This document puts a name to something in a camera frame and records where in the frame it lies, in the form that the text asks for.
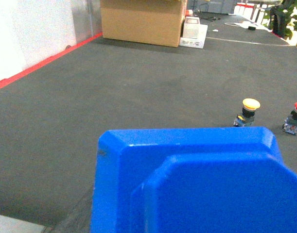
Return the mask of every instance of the gray floor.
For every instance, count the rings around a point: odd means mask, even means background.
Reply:
[[[203,50],[96,39],[0,90],[0,214],[55,225],[94,182],[109,129],[232,126],[256,98],[257,126],[297,172],[297,136],[281,131],[297,102],[297,49],[265,31],[209,25]]]

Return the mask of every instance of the cable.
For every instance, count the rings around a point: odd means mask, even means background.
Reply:
[[[237,25],[235,23],[225,23],[228,26],[233,26],[233,27],[240,27],[240,25]]]
[[[292,45],[263,44],[263,43],[241,41],[241,40],[228,40],[228,39],[214,38],[214,37],[208,37],[208,36],[206,37],[206,39],[223,40],[223,41],[236,42],[236,43],[245,43],[245,44],[252,44],[252,45],[267,45],[267,46],[278,46],[278,47],[290,47],[290,46],[292,46]]]

